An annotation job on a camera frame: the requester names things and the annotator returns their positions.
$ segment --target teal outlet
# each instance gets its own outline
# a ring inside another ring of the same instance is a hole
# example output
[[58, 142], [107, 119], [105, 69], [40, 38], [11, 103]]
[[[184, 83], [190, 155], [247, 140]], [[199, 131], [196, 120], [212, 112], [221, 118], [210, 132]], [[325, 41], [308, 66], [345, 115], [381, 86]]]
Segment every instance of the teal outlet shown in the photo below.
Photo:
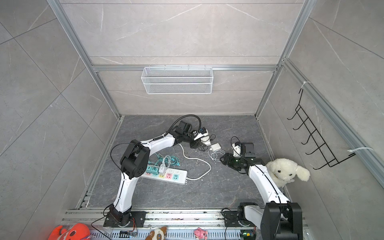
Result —
[[147, 173], [151, 173], [151, 166], [147, 166], [147, 169], [145, 170]]
[[151, 173], [152, 174], [159, 174], [159, 168], [158, 167], [151, 167]]

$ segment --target tile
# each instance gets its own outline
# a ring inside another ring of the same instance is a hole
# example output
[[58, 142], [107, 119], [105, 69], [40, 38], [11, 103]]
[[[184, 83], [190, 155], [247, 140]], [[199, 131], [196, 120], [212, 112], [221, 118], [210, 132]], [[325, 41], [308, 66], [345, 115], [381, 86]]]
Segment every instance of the tile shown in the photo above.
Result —
[[99, 72], [105, 86], [110, 91], [145, 91], [141, 81], [141, 71]]
[[115, 123], [116, 117], [108, 103], [104, 101], [89, 126], [105, 144]]
[[[286, 126], [284, 126], [270, 100], [267, 101], [259, 119], [275, 158], [288, 158], [301, 166], [305, 166]], [[312, 179], [309, 179], [308, 182], [297, 179], [286, 186], [292, 201], [299, 203], [303, 217], [305, 217], [315, 239], [341, 240]]]
[[224, 57], [90, 57], [93, 64], [277, 64], [279, 56]]
[[[179, 116], [125, 116], [113, 145], [129, 142], [133, 139], [143, 140], [158, 136]], [[264, 161], [269, 159], [265, 144], [254, 116], [200, 116], [202, 126], [210, 134], [216, 134], [215, 142], [222, 149], [230, 151], [230, 139], [236, 135], [242, 141], [253, 142], [255, 152]], [[186, 118], [196, 129], [198, 122], [194, 118]], [[207, 152], [190, 149], [183, 143], [186, 156], [207, 159]], [[126, 146], [117, 146], [112, 156], [119, 159]], [[178, 168], [188, 171], [188, 177], [199, 177], [208, 170], [205, 163], [187, 160], [182, 155], [179, 145], [159, 151], [163, 156], [169, 154], [179, 157], [181, 166]], [[208, 161], [212, 169], [202, 180], [188, 181], [186, 185], [169, 184], [149, 179], [139, 179], [132, 199], [134, 208], [236, 208], [240, 202], [256, 202], [263, 206], [263, 201], [253, 181], [246, 175], [241, 175], [223, 164]], [[120, 183], [120, 173], [116, 166], [107, 159], [97, 180], [89, 207], [105, 207], [116, 197]]]
[[60, 94], [15, 40], [0, 45], [0, 153]]
[[88, 70], [79, 76], [63, 91], [63, 96], [87, 124], [90, 124], [104, 102], [104, 96]]
[[211, 94], [147, 94], [145, 91], [110, 91], [121, 114], [168, 115], [254, 115], [263, 93], [213, 91]]
[[311, 18], [384, 57], [384, 2], [319, 0]]
[[290, 59], [384, 159], [384, 59], [311, 19]]
[[213, 91], [264, 91], [272, 71], [215, 71]]
[[59, 96], [1, 155], [1, 239], [18, 238], [87, 127]]
[[0, 44], [11, 39], [12, 36], [0, 23]]
[[0, 22], [13, 37], [55, 18], [46, 0], [5, 0], [0, 8]]
[[90, 56], [279, 56], [301, 4], [64, 4], [63, 8]]
[[[296, 146], [303, 163], [311, 172], [311, 179], [316, 186], [337, 230], [342, 239], [380, 239], [384, 223], [380, 221], [384, 207], [380, 205], [380, 199], [384, 197], [384, 190], [368, 171], [360, 159], [355, 156], [332, 168], [326, 166], [320, 170], [314, 170], [325, 164], [319, 151], [312, 155], [306, 155], [316, 149], [313, 139], [303, 145], [308, 138], [308, 131], [302, 127], [294, 131], [301, 121], [297, 116], [291, 118], [297, 106], [300, 95], [297, 90], [300, 84], [296, 83], [289, 73], [280, 75], [272, 94], [271, 102], [278, 115], [282, 119], [290, 137]], [[348, 156], [348, 145], [333, 128], [322, 112], [310, 100], [304, 92], [301, 97], [301, 106], [317, 127], [322, 137], [327, 142], [333, 154], [339, 161]], [[321, 142], [320, 136], [314, 135], [317, 142]], [[321, 148], [324, 155], [330, 161], [331, 152]]]
[[16, 41], [60, 92], [85, 68], [57, 19], [18, 36]]
[[61, 3], [125, 3], [125, 4], [186, 4], [186, 3], [303, 3], [303, 0], [60, 0]]
[[[139, 71], [100, 72], [110, 91], [145, 91]], [[265, 90], [271, 71], [215, 71], [213, 91]]]
[[47, 239], [68, 209], [75, 208], [104, 144], [88, 128], [56, 176], [20, 239]]

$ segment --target white plush dog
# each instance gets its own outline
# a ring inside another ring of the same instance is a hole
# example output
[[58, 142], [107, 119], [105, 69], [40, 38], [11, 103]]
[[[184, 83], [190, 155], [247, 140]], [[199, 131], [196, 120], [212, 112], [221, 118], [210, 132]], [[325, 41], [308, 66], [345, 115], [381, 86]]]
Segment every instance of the white plush dog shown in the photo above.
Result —
[[302, 181], [308, 181], [311, 175], [306, 168], [286, 158], [278, 158], [265, 166], [277, 187], [284, 187], [287, 183], [294, 182], [293, 178], [296, 175]]

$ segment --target black mounting plate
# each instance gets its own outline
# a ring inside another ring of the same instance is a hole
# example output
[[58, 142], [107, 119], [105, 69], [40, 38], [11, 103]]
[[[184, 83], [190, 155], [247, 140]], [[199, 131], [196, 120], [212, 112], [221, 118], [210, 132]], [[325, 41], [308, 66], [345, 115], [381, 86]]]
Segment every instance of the black mounting plate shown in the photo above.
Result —
[[251, 222], [242, 223], [241, 225], [238, 220], [237, 211], [223, 211], [224, 214], [224, 224], [226, 227], [243, 227], [249, 224], [249, 227], [254, 227], [255, 225]]
[[[136, 227], [144, 227], [144, 221], [145, 221], [145, 216], [147, 212], [141, 211], [141, 212], [131, 212], [130, 218], [135, 219], [135, 224]], [[115, 220], [115, 218], [108, 213], [107, 216], [105, 217], [104, 225], [103, 227], [121, 227]], [[133, 221], [129, 221], [128, 225], [125, 227], [133, 227]]]

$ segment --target brown plush toy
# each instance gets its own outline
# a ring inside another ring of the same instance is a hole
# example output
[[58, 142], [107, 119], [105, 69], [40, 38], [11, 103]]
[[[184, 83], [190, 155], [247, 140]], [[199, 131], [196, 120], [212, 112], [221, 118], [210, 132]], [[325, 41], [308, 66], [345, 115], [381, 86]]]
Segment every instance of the brown plush toy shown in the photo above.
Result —
[[164, 240], [167, 235], [167, 227], [156, 228], [151, 231], [145, 240]]

